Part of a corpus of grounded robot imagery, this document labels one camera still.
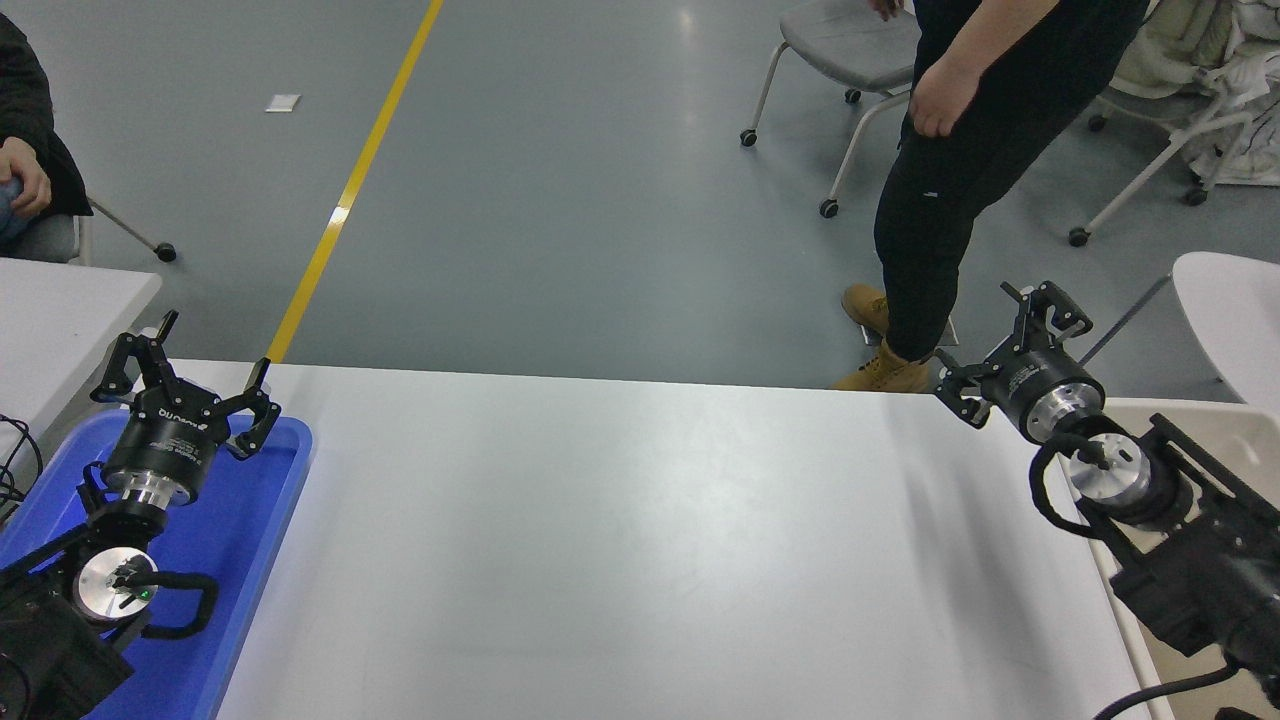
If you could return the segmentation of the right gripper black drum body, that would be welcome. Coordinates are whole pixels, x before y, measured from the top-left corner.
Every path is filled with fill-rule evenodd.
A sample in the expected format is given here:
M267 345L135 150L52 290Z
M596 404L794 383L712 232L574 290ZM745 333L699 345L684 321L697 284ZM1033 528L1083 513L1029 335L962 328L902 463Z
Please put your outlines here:
M1102 386L1078 361L1053 350L1001 361L986 380L986 398L1032 443L1071 432L1105 410Z

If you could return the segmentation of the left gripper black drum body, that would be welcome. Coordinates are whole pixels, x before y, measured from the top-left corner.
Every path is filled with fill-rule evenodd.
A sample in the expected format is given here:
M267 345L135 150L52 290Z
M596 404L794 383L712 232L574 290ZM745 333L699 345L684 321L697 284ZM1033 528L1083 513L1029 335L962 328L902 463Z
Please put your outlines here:
M129 477L148 471L184 489L201 489L218 447L230 434L227 416L212 411L218 401L204 388L183 389L177 401L161 388L138 393L102 468L108 488L120 489Z

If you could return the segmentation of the seated person's hand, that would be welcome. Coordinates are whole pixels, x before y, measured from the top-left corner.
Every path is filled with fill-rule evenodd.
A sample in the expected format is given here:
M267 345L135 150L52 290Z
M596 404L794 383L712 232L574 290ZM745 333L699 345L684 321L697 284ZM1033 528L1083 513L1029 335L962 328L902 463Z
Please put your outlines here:
M1 182L5 184L13 178L20 183L19 193L10 202L13 213L28 220L38 217L51 202L51 181L33 146L18 137L6 137L1 149Z

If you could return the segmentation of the standing person's left hand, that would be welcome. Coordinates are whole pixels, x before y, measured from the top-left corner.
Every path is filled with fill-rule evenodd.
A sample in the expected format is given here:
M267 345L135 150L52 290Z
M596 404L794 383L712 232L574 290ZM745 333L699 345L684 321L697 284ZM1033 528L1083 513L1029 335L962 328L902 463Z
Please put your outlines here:
M924 72L909 102L914 131L925 138L950 137L972 105L980 72L942 59Z

